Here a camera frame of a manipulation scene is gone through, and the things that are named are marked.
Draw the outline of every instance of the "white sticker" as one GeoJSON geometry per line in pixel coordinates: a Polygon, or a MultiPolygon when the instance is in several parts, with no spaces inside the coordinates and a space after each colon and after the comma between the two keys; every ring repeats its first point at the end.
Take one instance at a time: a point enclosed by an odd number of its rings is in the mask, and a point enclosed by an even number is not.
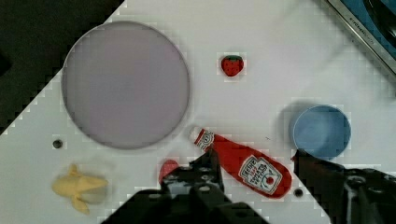
{"type": "Polygon", "coordinates": [[[204,130],[204,133],[202,134],[196,145],[201,150],[205,151],[205,149],[207,149],[213,143],[213,141],[215,141],[215,134],[210,131],[204,130]]]}
{"type": "Polygon", "coordinates": [[[244,182],[267,194],[273,194],[282,180],[282,174],[264,158],[250,156],[239,171],[244,182]]]}

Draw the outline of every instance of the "red ketchup bottle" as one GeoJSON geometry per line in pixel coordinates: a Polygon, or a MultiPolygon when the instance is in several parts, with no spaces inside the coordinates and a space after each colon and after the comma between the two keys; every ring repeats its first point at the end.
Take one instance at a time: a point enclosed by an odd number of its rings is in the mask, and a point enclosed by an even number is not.
{"type": "Polygon", "coordinates": [[[256,192],[268,198],[281,198],[290,190],[289,170],[260,151],[198,127],[192,129],[190,138],[203,151],[213,147],[222,168],[256,192]]]}

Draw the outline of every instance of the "purple plate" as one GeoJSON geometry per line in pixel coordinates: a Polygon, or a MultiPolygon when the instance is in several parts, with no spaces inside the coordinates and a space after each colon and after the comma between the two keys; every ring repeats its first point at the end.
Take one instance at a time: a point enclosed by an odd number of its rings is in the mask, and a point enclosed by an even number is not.
{"type": "Polygon", "coordinates": [[[175,45],[146,25],[117,21],[85,34],[67,55],[64,104],[76,125],[108,147],[164,139],[190,98],[189,71],[175,45]]]}

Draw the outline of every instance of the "table surface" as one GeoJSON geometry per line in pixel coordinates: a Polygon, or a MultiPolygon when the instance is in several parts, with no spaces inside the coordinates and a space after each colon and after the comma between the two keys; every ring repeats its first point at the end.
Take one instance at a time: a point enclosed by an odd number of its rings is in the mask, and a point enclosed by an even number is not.
{"type": "MultiPolygon", "coordinates": [[[[202,154],[188,139],[193,126],[262,149],[292,171],[290,117],[317,104],[337,106],[351,122],[351,142],[334,162],[395,174],[395,88],[319,1],[127,0],[107,22],[112,21],[151,25],[183,52],[191,70],[189,112],[159,144],[139,150],[103,147],[68,116],[61,71],[0,135],[2,223],[100,223],[139,190],[158,188],[165,158],[186,164],[202,154]],[[238,78],[219,70],[218,59],[227,52],[246,60],[238,78]],[[56,139],[64,141],[62,149],[53,148],[56,139]],[[110,183],[106,201],[90,205],[89,216],[50,188],[72,162],[110,183]]],[[[224,172],[223,178],[233,202],[250,204],[270,223],[329,223],[295,175],[281,200],[262,197],[224,172]],[[302,198],[293,196],[295,188],[302,188],[302,198]]]]}

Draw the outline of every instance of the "toy strawberry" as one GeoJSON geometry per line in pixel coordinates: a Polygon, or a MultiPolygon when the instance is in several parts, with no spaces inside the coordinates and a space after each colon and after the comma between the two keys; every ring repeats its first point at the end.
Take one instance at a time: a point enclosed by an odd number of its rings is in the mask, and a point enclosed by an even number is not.
{"type": "Polygon", "coordinates": [[[238,75],[244,68],[244,60],[237,55],[228,55],[221,60],[221,69],[227,77],[238,75]]]}

